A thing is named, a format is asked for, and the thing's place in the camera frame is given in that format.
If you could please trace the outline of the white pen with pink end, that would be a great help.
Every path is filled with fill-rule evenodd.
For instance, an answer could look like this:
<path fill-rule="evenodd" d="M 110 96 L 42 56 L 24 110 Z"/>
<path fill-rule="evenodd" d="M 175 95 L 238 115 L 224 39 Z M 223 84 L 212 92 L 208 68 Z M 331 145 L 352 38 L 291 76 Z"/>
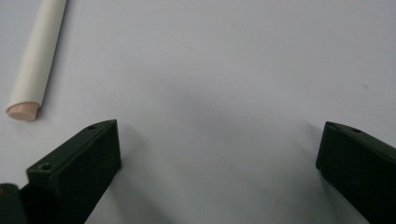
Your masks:
<path fill-rule="evenodd" d="M 6 108 L 12 119 L 36 119 L 45 96 L 66 3 L 67 0 L 41 1 Z"/>

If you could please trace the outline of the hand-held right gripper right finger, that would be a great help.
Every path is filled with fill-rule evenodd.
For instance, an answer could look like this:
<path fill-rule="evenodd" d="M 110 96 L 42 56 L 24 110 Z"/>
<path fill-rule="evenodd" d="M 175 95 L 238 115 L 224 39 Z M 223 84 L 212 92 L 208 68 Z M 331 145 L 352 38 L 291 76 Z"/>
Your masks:
<path fill-rule="evenodd" d="M 326 122 L 316 167 L 370 224 L 396 224 L 396 148 Z"/>

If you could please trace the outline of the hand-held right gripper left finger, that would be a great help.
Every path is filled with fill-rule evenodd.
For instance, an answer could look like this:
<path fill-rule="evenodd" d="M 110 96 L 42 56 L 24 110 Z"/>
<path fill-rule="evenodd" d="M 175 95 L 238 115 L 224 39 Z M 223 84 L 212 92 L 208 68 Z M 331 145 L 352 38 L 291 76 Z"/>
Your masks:
<path fill-rule="evenodd" d="M 26 170 L 31 224 L 84 224 L 121 168 L 118 123 L 95 123 Z"/>

